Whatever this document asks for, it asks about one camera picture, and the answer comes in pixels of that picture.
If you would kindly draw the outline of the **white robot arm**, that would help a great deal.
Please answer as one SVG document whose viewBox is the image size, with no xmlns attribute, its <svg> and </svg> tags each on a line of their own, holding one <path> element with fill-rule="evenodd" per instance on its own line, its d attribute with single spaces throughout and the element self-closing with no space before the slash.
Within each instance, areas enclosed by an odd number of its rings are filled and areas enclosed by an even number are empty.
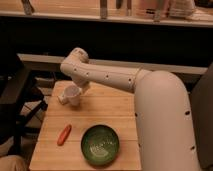
<svg viewBox="0 0 213 171">
<path fill-rule="evenodd" d="M 60 70 L 85 89 L 90 82 L 134 95 L 142 171 L 201 171 L 188 92 L 168 71 L 95 65 L 73 49 Z"/>
</svg>

